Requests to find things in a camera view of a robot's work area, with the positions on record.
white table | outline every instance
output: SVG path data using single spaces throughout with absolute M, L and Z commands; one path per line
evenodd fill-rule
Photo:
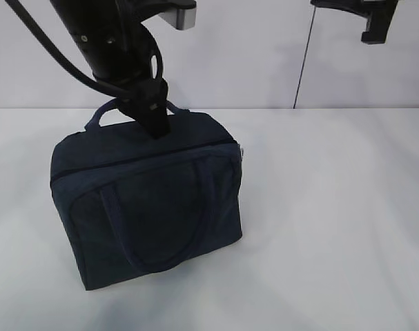
M 242 241 L 85 292 L 48 177 L 92 111 L 0 110 L 0 331 L 419 330 L 419 110 L 208 112 L 246 151 Z

white backdrop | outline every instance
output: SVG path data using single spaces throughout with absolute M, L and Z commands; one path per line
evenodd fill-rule
M 76 65 L 89 73 L 49 1 L 23 0 Z M 147 26 L 166 63 L 170 98 L 192 108 L 289 108 L 313 8 L 300 0 L 199 0 L 197 27 Z M 88 108 L 108 97 L 66 74 L 0 0 L 0 108 Z
M 419 107 L 419 0 L 399 2 L 385 45 L 360 42 L 365 24 L 317 10 L 299 108 Z

bag handle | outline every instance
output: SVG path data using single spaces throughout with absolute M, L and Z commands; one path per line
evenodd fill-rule
M 101 118 L 111 110 L 118 109 L 119 107 L 119 99 L 113 99 L 107 103 L 105 103 L 102 107 L 96 110 L 94 115 L 92 116 L 92 119 L 86 124 L 85 130 L 94 130 L 94 129 L 100 129 L 100 120 Z M 166 107 L 175 115 L 184 114 L 186 112 L 189 112 L 189 109 L 181 109 L 178 108 L 176 105 L 174 105 L 172 102 L 167 101 Z
M 147 264 L 137 256 L 137 253 L 134 251 L 134 247 L 131 244 L 130 237 L 128 236 L 128 229 L 126 227 L 126 222 L 115 187 L 113 185 L 107 185 L 101 189 L 101 199 L 116 239 L 120 243 L 126 259 L 134 268 L 147 273 L 157 273 L 170 270 L 187 260 L 192 253 L 198 249 L 202 239 L 205 237 L 208 231 L 208 226 L 213 220 L 213 213 L 215 209 L 215 187 L 213 175 L 208 167 L 207 160 L 200 159 L 195 163 L 197 176 L 202 186 L 204 198 L 204 207 L 201 218 L 193 237 L 184 246 L 184 248 L 171 259 L 160 263 Z

metal bracket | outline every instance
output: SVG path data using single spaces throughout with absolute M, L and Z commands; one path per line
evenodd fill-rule
M 311 0 L 319 8 L 350 12 L 367 19 L 361 41 L 373 45 L 385 43 L 399 0 Z

cable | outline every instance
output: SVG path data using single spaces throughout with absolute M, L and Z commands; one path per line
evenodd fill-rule
M 103 94 L 107 94 L 111 97 L 117 97 L 122 99 L 132 99 L 134 97 L 134 94 L 130 91 L 113 86 L 102 85 L 92 80 L 90 77 L 86 76 L 60 52 L 57 46 L 50 40 L 50 38 L 48 38 L 45 32 L 39 27 L 39 25 L 31 17 L 30 13 L 28 13 L 28 11 L 22 6 L 19 0 L 6 0 L 6 3 L 11 7 L 11 9 L 13 9 L 17 16 L 19 16 L 19 18 L 23 21 L 26 27 L 31 31 L 31 33 L 33 33 L 33 35 L 37 38 L 40 44 L 48 51 L 48 53 L 50 53 L 54 60 L 56 60 L 56 62 L 59 65 L 61 65 L 62 68 L 64 68 L 78 81 L 85 84 L 89 88 L 92 88 L 93 90 L 96 90 Z

